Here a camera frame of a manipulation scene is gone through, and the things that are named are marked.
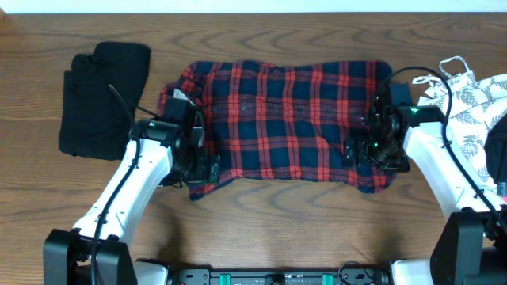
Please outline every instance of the folded black fabric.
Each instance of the folded black fabric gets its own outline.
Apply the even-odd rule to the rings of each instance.
[[[486,166],[493,182],[507,182],[507,116],[491,129],[484,145]]]
[[[137,105],[148,78],[150,56],[150,48],[142,44],[104,42],[92,55],[74,57],[72,70],[63,79],[60,151],[106,160],[123,157],[130,120],[108,85]],[[129,109],[134,115],[134,108]]]

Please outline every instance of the black cloth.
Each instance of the black cloth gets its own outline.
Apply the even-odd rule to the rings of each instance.
[[[148,78],[151,50],[142,44],[99,43],[92,55],[76,55],[64,73],[59,149],[65,154],[121,159],[131,122],[108,85],[134,105]],[[134,116],[135,109],[129,106]]]
[[[501,118],[488,133],[484,151],[486,167],[493,182],[507,182],[507,116]]]

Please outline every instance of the green tape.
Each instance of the green tape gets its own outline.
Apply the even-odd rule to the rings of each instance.
[[[220,275],[220,285],[231,285],[231,276],[228,274]]]
[[[322,275],[322,285],[333,285],[333,276],[331,274],[323,274]]]

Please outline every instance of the red and blue plaid fabric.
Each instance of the red and blue plaid fabric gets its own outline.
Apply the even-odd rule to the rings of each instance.
[[[346,137],[366,135],[361,117],[377,84],[391,73],[379,61],[309,66],[196,62],[164,87],[157,113],[179,89],[204,112],[204,147],[220,154],[220,183],[190,189],[198,200],[237,178],[340,181],[373,193],[391,171],[342,166]]]

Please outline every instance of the plaid shirt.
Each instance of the plaid shirt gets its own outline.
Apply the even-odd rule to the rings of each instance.
[[[220,154],[220,182],[190,188],[198,200],[245,177],[340,181],[373,193],[395,177],[370,166],[342,166],[343,141],[365,135],[361,117],[389,65],[345,61],[311,66],[196,62],[164,87],[157,113],[179,89],[204,112],[206,147]]]

